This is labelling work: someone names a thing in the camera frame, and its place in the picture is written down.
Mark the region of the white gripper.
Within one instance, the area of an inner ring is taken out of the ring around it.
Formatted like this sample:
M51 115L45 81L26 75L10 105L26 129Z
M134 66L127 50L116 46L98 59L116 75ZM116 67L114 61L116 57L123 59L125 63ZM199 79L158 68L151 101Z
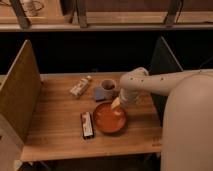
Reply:
M116 107L119 107L120 105L122 107L128 107L130 105L133 105L136 103L138 97L139 97L138 91L121 89L119 97L116 97L111 103L111 108L115 109Z

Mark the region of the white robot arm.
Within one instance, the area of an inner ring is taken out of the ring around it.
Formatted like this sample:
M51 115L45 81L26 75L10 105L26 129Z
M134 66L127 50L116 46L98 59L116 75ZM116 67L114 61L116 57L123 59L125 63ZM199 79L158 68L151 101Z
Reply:
M120 77L120 93L111 104L111 108L135 103L141 91L147 91L157 95L168 96L182 80L207 74L213 76L213 69L185 70L173 73L150 75L149 72L139 67Z

